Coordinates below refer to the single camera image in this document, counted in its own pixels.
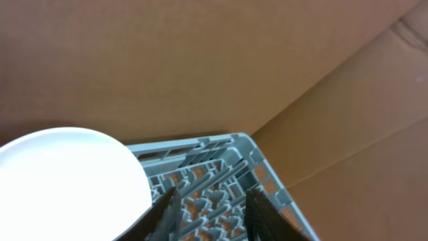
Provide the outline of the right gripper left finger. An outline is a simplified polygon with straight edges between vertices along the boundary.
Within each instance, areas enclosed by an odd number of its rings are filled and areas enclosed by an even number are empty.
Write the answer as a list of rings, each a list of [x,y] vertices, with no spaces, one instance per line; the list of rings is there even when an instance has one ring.
[[[116,240],[177,241],[181,222],[181,194],[177,188],[172,187]]]

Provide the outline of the brown cardboard backdrop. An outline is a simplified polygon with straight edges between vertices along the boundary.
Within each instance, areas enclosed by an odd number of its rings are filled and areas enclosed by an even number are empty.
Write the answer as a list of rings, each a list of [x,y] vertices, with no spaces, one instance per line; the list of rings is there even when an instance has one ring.
[[[1,142],[251,135],[323,240],[427,239],[427,2],[2,1]]]

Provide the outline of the grey dishwasher rack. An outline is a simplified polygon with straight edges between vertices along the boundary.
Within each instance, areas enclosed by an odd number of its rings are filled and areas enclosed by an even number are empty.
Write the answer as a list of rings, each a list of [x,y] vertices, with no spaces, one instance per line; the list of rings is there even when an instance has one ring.
[[[156,202],[170,188],[181,192],[180,240],[247,240],[245,195],[262,191],[279,215],[309,240],[318,236],[245,133],[129,145],[148,177]]]

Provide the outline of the white bowl with crumbs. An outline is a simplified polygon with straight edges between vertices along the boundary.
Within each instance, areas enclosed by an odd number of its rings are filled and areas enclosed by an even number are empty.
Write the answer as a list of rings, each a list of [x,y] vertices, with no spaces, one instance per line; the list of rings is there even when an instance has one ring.
[[[151,205],[142,165],[104,133],[45,129],[1,147],[2,240],[115,240]]]

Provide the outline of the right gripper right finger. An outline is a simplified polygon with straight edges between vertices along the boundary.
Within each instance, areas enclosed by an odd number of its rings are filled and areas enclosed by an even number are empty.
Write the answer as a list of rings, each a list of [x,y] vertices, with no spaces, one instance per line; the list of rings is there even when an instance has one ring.
[[[244,224],[249,241],[309,241],[256,188],[246,191]]]

